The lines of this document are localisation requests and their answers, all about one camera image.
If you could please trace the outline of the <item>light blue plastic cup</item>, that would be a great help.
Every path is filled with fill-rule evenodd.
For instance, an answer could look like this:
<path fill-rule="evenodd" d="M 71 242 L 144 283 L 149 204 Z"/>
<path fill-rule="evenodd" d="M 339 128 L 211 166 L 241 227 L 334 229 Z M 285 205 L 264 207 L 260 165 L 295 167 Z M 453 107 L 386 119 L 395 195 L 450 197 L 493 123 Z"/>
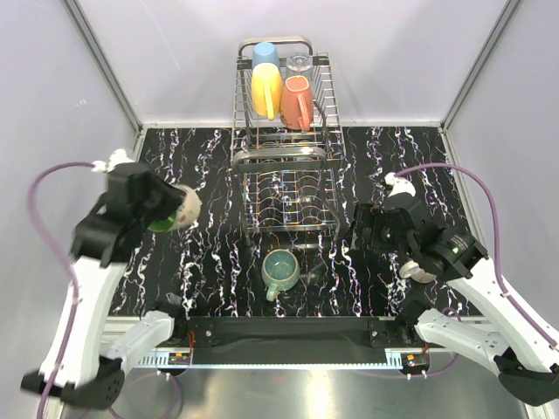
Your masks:
<path fill-rule="evenodd" d="M 280 69 L 280 57 L 275 44 L 271 42 L 259 42 L 252 51 L 252 68 L 257 65 L 273 64 Z"/>

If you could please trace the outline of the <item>pale yellow mug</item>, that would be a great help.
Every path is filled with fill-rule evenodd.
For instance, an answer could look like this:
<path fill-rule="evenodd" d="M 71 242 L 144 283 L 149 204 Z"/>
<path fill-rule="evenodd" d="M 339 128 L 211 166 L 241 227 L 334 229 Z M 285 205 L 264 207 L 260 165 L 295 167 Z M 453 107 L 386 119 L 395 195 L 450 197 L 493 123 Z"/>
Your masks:
<path fill-rule="evenodd" d="M 257 115 L 274 120 L 280 113 L 283 80 L 272 63 L 256 65 L 252 70 L 252 105 Z"/>

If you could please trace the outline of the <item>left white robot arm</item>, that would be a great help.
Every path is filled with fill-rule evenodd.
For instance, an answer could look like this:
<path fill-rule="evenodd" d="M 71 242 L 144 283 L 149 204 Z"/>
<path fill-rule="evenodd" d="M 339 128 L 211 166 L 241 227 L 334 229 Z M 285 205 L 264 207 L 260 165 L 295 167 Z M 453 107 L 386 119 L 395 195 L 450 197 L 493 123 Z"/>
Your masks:
<path fill-rule="evenodd" d="M 49 352 L 40 368 L 25 374 L 20 384 L 24 392 L 39 395 L 38 417 L 43 417 L 49 397 L 75 408 L 109 409 L 126 375 L 145 354 L 163 342 L 180 346 L 188 336 L 184 309 L 158 302 L 114 343 L 102 347 L 115 288 L 143 233 L 175 230 L 180 211 L 195 195 L 184 186 L 165 182 L 148 165 L 129 159 L 85 166 L 105 175 L 106 189 L 75 226 L 69 251 L 63 251 L 45 227 L 37 206 L 39 184 L 66 165 L 40 173 L 27 196 L 31 222 L 69 277 Z"/>

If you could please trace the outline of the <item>clear glass tumbler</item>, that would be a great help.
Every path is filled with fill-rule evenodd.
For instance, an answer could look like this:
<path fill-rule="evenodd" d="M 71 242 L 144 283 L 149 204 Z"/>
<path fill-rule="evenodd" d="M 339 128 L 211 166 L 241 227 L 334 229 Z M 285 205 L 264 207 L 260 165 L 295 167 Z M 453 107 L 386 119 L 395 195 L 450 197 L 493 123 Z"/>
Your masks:
<path fill-rule="evenodd" d="M 313 79 L 313 58 L 306 53 L 296 53 L 286 59 L 286 78 L 303 76 L 309 83 Z"/>

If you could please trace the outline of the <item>pink handled white mug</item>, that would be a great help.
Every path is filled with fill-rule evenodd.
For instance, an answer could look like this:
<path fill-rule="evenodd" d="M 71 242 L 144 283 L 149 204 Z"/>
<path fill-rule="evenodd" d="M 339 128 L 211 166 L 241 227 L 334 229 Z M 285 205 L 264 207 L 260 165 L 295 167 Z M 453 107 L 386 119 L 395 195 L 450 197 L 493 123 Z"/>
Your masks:
<path fill-rule="evenodd" d="M 314 121 L 313 94 L 305 76 L 286 79 L 280 102 L 281 121 L 289 129 L 308 132 Z"/>

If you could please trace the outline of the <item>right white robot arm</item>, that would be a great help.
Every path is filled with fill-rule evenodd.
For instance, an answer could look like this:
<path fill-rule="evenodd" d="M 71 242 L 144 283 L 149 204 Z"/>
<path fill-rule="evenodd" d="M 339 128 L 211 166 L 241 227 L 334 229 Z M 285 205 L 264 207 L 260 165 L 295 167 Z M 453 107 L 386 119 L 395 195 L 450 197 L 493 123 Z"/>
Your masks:
<path fill-rule="evenodd" d="M 433 219 L 415 197 L 392 196 L 386 205 L 358 204 L 350 232 L 352 249 L 404 258 L 411 268 L 402 277 L 433 276 L 466 297 L 493 326 L 484 332 L 411 297 L 386 326 L 372 328 L 372 347 L 439 345 L 490 371 L 527 405 L 557 399 L 557 330 L 494 277 L 496 263 L 468 230 Z"/>

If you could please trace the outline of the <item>green interior white mug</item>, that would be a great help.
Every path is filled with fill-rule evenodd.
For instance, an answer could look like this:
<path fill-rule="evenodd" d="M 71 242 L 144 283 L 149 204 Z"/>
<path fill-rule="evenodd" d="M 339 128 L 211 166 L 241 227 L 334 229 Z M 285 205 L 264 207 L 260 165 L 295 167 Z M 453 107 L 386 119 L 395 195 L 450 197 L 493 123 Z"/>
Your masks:
<path fill-rule="evenodd" d="M 202 202 L 197 192 L 192 187 L 183 184 L 177 184 L 176 188 L 185 194 L 183 203 L 166 220 L 151 223 L 148 226 L 148 230 L 159 233 L 186 229 L 198 219 Z"/>

